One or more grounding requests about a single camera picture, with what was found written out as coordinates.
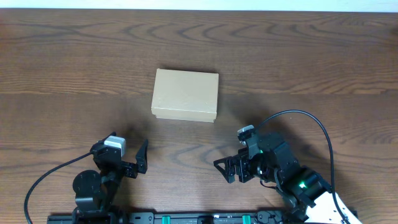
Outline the brown cardboard box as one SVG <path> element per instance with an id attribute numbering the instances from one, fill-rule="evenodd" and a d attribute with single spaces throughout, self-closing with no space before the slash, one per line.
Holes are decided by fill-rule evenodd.
<path id="1" fill-rule="evenodd" d="M 151 111 L 158 119 L 212 123 L 217 116 L 219 75 L 156 70 Z"/>

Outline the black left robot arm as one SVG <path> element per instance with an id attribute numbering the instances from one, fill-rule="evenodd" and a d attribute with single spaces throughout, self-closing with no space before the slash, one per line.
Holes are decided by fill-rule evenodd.
<path id="1" fill-rule="evenodd" d="M 108 136 L 90 149 L 99 172 L 85 170 L 73 181 L 76 211 L 73 223 L 129 223 L 127 213 L 113 205 L 116 193 L 125 177 L 135 179 L 147 172 L 147 147 L 145 140 L 136 154 L 136 162 L 126 162 L 122 157 L 126 140 Z"/>

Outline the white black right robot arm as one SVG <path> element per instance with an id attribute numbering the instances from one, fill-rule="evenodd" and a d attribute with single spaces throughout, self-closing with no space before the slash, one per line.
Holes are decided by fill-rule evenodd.
<path id="1" fill-rule="evenodd" d="M 280 134 L 239 135 L 246 147 L 235 156 L 213 162 L 228 183 L 246 183 L 258 178 L 263 184 L 275 183 L 273 189 L 289 207 L 285 220 L 303 223 L 359 223 L 356 215 L 337 195 L 331 185 L 314 170 L 301 166 Z"/>

